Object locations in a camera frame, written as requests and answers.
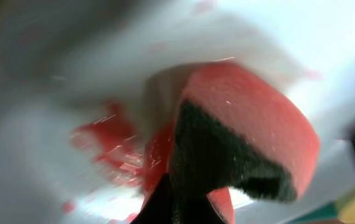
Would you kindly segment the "light blue plate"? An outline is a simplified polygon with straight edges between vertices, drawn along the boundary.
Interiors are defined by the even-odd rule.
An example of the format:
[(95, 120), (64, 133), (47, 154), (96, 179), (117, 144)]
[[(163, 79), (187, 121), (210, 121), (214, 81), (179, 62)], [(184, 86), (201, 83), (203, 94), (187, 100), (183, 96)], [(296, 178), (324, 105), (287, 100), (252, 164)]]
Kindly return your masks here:
[(74, 129), (112, 100), (141, 149), (190, 71), (221, 60), (291, 99), (321, 141), (303, 198), (232, 190), (237, 223), (286, 223), (355, 189), (355, 1), (0, 1), (0, 223), (128, 223), (139, 179)]

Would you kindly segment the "teal plastic tray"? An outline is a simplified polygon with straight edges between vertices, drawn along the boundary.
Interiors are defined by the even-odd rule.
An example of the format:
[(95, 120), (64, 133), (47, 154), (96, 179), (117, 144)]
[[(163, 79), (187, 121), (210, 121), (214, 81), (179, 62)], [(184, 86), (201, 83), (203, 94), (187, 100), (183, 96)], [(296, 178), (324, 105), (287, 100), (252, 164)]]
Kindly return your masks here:
[(305, 215), (302, 215), (294, 220), (289, 221), (289, 224), (310, 223), (326, 220), (337, 220), (339, 207), (335, 202), (329, 202), (315, 210), (312, 210)]

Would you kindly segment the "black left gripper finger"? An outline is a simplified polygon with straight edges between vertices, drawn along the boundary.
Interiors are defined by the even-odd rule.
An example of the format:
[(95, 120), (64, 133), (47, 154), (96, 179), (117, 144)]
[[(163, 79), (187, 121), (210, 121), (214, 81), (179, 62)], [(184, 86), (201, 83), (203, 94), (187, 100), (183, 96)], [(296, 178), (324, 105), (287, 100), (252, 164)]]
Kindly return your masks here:
[(131, 224), (172, 224), (173, 200), (169, 175), (164, 174)]

